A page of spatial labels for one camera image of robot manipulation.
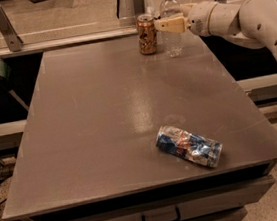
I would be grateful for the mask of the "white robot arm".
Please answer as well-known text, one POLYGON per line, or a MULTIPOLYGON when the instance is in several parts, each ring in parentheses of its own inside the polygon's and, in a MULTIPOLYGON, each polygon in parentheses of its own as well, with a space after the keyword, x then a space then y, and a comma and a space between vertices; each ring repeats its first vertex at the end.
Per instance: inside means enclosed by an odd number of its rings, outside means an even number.
POLYGON ((248 49, 268 48, 277 62, 277 1, 245 0, 241 4, 217 1, 181 5, 179 12, 155 22, 161 32, 191 31, 201 37, 219 36, 248 49))

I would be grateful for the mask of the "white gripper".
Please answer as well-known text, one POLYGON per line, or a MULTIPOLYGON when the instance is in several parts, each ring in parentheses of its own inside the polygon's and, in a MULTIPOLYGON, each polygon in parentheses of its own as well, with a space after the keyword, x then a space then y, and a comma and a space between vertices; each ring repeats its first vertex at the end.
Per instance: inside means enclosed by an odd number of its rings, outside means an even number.
POLYGON ((174 18, 157 19, 154 23, 154 27, 157 31, 169 32, 169 33, 183 33, 190 28, 190 31, 197 36, 210 36, 209 32, 209 20, 213 9, 216 7, 217 2, 201 2, 201 3, 189 3, 181 4, 179 7, 181 13, 184 16, 177 16, 174 18))

